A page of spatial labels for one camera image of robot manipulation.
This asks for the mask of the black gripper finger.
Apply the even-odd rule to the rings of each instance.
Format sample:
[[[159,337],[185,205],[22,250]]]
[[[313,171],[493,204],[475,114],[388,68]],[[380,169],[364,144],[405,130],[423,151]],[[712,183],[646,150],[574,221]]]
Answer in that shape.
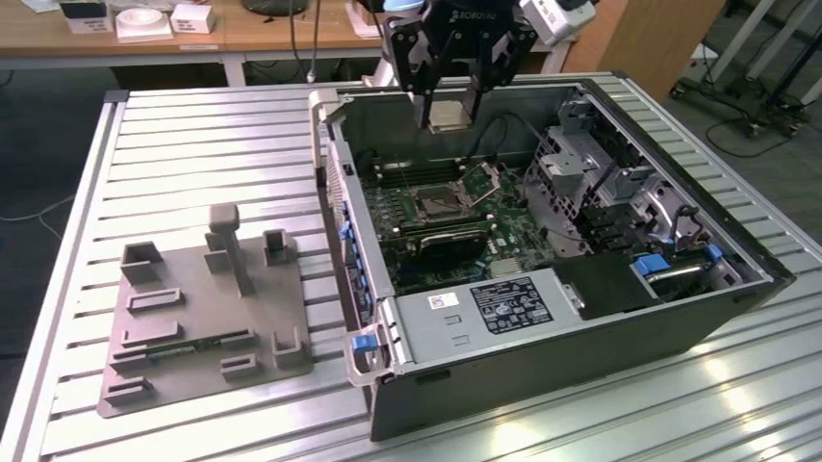
[[[532,27],[508,30],[495,44],[480,39],[479,56],[471,67],[468,84],[468,118],[475,119],[483,95],[497,86],[507,86],[538,38]]]
[[[453,32],[419,15],[389,16],[384,45],[399,88],[409,94],[420,129],[428,128],[435,89],[451,58]]]

